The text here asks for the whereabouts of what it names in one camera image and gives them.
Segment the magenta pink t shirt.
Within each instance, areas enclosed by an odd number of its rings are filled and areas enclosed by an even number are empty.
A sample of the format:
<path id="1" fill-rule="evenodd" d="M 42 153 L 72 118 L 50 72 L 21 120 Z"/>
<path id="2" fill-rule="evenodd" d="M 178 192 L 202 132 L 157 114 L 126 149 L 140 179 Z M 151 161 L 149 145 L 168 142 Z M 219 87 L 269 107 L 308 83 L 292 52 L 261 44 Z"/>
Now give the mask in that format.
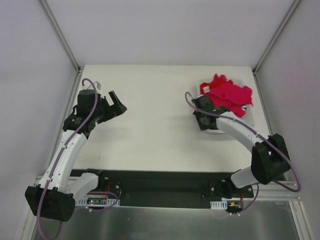
<path id="1" fill-rule="evenodd" d="M 226 107 L 233 112 L 237 117 L 242 118 L 246 112 L 243 106 L 252 105 L 252 89 L 248 86 L 240 87 L 234 84 L 231 80 L 218 80 L 218 85 L 210 88 L 205 93 L 217 107 Z"/>

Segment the white plastic laundry basket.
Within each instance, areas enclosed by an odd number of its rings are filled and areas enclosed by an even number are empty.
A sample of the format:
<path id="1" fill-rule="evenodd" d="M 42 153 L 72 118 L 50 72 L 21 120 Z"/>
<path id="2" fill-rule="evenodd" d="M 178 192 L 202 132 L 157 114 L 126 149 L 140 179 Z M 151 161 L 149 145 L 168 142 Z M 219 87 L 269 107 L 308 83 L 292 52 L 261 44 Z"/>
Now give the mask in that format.
<path id="1" fill-rule="evenodd" d="M 204 82 L 208 82 L 210 79 L 209 78 L 203 78 L 203 79 L 199 79 L 195 81 L 195 86 L 196 86 L 196 93 L 197 95 L 201 94 L 200 91 L 200 85 Z M 239 87 L 244 87 L 246 86 L 246 82 L 243 79 L 240 78 L 232 78 L 231 79 L 233 81 L 233 83 Z M 254 118 L 253 118 L 253 111 L 252 111 L 253 106 L 252 105 L 243 105 L 242 109 L 245 111 L 245 115 L 241 118 L 241 120 L 243 122 L 245 122 L 246 124 L 254 127 L 255 123 L 254 123 Z M 206 129 L 205 132 L 209 133 L 209 134 L 225 134 L 224 131 L 222 130 L 218 130 L 218 129 Z"/>

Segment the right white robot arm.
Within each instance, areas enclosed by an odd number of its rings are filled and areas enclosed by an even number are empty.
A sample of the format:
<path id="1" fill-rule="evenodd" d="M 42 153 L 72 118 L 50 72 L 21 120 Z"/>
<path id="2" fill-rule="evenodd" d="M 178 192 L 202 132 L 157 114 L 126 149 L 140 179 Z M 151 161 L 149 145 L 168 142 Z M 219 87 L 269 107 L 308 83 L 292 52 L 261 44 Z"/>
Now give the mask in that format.
<path id="1" fill-rule="evenodd" d="M 225 192 L 237 197 L 252 184 L 267 185 L 292 169 L 284 138 L 279 134 L 263 135 L 245 123 L 231 110 L 215 107 L 206 95 L 187 101 L 202 131 L 222 131 L 251 153 L 250 165 L 232 173 L 226 180 Z"/>

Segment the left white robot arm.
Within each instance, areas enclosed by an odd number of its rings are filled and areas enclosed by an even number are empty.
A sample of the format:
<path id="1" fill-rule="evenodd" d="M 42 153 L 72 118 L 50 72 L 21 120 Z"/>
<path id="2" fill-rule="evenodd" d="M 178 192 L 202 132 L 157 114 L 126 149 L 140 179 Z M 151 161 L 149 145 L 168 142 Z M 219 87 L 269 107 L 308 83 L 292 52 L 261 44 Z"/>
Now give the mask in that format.
<path id="1" fill-rule="evenodd" d="M 76 203 L 86 194 L 92 191 L 99 195 L 105 191 L 102 171 L 97 169 L 87 169 L 74 183 L 68 182 L 91 131 L 97 124 L 118 117 L 127 110 L 114 91 L 108 94 L 113 104 L 92 89 L 78 93 L 77 104 L 63 123 L 61 140 L 48 169 L 36 186 L 28 186 L 25 191 L 34 216 L 67 222 L 73 215 Z"/>

